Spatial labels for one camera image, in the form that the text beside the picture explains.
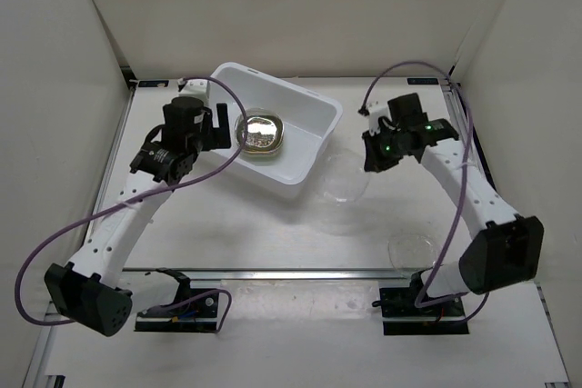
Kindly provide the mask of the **clear textured glass plate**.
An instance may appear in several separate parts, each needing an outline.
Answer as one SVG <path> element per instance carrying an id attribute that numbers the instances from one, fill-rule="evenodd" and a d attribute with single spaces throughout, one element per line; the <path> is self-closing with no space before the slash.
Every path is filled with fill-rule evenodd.
<path id="1" fill-rule="evenodd" d="M 332 153 L 322 162 L 318 178 L 319 194 L 329 202 L 353 203 L 365 193 L 370 174 L 363 168 L 364 158 L 350 150 Z"/>

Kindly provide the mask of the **green panda plate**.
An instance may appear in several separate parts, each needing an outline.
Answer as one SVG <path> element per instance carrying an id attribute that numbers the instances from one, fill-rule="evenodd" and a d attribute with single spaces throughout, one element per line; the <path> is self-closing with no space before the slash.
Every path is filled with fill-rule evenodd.
<path id="1" fill-rule="evenodd" d="M 266 124 L 250 124 L 242 155 L 250 158 L 270 158 L 279 154 L 284 142 L 284 127 Z"/>

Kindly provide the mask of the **clear iridescent square plate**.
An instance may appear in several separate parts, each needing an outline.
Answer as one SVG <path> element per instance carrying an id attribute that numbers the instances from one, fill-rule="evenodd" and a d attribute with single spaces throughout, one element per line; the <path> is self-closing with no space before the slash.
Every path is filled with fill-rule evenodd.
<path id="1" fill-rule="evenodd" d="M 251 157 L 275 156 L 282 150 L 285 126 L 275 113 L 263 108 L 246 110 L 246 141 L 242 154 Z"/>

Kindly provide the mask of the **clear frosted plate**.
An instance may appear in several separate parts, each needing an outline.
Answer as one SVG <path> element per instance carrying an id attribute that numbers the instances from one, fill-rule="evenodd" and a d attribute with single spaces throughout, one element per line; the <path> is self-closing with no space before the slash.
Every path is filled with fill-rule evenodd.
<path id="1" fill-rule="evenodd" d="M 408 277 L 433 267 L 440 247 L 423 234 L 395 234 L 388 240 L 387 251 L 393 269 Z"/>

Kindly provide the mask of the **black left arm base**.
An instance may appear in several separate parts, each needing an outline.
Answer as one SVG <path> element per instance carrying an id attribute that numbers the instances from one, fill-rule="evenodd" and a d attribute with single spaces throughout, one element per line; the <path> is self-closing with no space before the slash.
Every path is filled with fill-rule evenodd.
<path id="1" fill-rule="evenodd" d="M 219 304 L 228 301 L 216 289 L 217 281 L 196 280 L 185 273 L 170 269 L 157 269 L 178 281 L 177 294 L 170 304 L 196 297 L 176 309 L 160 311 L 149 309 L 138 313 L 134 330 L 139 333 L 216 333 L 219 325 Z"/>

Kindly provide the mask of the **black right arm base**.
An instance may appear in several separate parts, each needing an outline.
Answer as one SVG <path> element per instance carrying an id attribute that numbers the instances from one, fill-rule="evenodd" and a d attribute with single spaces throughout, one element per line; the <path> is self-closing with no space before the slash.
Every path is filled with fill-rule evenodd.
<path id="1" fill-rule="evenodd" d="M 416 296 L 407 288 L 380 288 L 371 306 L 381 311 L 384 336 L 435 336 L 469 334 L 460 299 L 417 308 Z"/>

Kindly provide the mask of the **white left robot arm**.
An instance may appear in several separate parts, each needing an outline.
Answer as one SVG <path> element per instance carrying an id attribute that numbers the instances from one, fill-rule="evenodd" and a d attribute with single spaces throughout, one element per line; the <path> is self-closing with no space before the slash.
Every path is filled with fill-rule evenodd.
<path id="1" fill-rule="evenodd" d="M 163 115 L 130 164 L 116 211 L 104 216 L 66 265 L 52 264 L 45 273 L 57 311 L 106 337 L 133 313 L 179 317 L 191 311 L 193 294 L 183 273 L 158 268 L 125 279 L 122 272 L 156 211 L 198 156 L 230 148 L 228 110 L 224 103 L 211 110 L 197 98 L 178 96 L 164 105 Z"/>

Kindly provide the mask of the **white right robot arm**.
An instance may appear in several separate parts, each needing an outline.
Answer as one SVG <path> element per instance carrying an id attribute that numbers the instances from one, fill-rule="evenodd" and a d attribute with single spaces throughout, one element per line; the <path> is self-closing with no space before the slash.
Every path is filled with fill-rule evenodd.
<path id="1" fill-rule="evenodd" d="M 446 191 L 465 223 L 471 242 L 460 258 L 413 275 L 408 293 L 411 309 L 433 313 L 462 295 L 481 295 L 537 275 L 544 226 L 508 204 L 467 159 L 466 146 L 446 119 L 428 118 L 418 94 L 364 106 L 368 128 L 365 171 L 380 173 L 414 157 Z"/>

